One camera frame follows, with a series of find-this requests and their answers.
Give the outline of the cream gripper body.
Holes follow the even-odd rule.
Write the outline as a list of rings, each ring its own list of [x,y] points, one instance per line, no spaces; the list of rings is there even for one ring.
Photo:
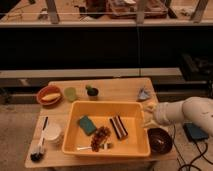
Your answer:
[[[158,124],[154,119],[154,112],[156,111],[157,104],[155,102],[148,102],[143,106],[144,121],[142,126],[144,128],[157,128]]]

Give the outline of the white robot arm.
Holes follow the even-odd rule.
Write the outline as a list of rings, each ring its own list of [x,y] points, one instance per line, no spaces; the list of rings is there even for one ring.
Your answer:
[[[142,126],[154,128],[185,121],[191,121],[213,136],[213,99],[190,97],[182,101],[158,103]]]

